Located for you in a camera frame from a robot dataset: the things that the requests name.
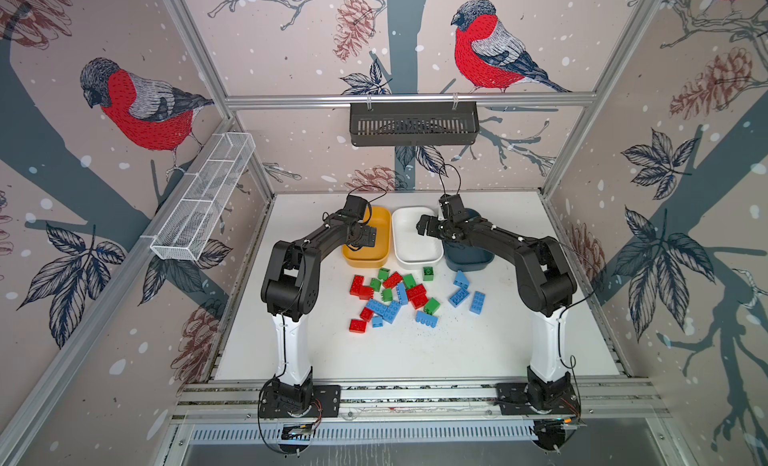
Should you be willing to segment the blue sloped lego brick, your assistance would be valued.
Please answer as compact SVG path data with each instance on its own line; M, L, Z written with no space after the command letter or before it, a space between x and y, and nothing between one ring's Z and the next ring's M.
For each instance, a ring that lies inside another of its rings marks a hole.
M461 271L457 271L453 284L461 289L467 290L469 288L470 281L467 276Z

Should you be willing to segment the red lego brick 2x4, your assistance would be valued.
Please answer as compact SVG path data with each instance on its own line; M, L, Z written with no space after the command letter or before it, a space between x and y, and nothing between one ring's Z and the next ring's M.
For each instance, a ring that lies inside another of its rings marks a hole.
M399 272L393 272L383 283L382 286L385 289L394 289L403 281Z

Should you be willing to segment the blue lego brick 2x4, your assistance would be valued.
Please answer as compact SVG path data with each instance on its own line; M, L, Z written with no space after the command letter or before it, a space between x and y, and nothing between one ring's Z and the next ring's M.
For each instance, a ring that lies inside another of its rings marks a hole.
M470 296L470 293L467 289L464 288L458 288L449 298L449 303L454 307L458 307L461 303L463 303L468 297Z

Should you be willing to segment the red lego bricks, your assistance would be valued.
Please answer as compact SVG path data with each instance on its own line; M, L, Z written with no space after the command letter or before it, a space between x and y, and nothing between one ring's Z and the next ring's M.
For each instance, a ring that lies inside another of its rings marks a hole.
M429 301L426 288L422 284L407 289L406 295L414 309L423 308Z

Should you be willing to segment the blue long lego brick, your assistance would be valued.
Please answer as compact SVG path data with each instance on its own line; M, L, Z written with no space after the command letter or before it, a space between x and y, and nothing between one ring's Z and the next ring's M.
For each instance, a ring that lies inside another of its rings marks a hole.
M472 296L470 311L476 315L480 315L483 311L484 303L485 303L485 294L479 291L475 291Z

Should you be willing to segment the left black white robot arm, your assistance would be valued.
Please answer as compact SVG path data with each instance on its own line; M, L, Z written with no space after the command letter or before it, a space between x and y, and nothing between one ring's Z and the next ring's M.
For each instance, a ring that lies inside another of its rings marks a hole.
M306 236L274 244L260 297L272 316L277 335L279 364L275 377L288 386L310 381L312 367L304 318L316 305L321 264L341 246L367 247L374 229L370 202L349 194L339 210L325 215L321 225Z

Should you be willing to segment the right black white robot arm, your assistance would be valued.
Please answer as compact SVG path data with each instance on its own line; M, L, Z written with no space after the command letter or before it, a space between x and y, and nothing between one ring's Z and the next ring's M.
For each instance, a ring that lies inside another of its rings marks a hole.
M569 371L562 359L559 321L566 317L578 286L559 242L551 236L523 236L472 217L458 194L442 195L439 205L442 215L421 216L416 232L483 249L514 266L519 297L532 313L529 380L547 386L564 382Z

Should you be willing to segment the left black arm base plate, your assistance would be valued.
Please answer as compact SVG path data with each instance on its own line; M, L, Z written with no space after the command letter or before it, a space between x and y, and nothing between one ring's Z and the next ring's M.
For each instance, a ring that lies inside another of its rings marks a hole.
M339 414L341 387L314 386L311 381L295 386L270 380L260 393L260 419L336 418Z

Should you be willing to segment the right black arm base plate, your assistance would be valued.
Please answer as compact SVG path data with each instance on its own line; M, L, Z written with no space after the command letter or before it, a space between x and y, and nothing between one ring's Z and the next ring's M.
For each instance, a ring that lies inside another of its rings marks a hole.
M498 383L495 392L495 404L504 416L578 416L581 413L580 400L568 378L546 385Z

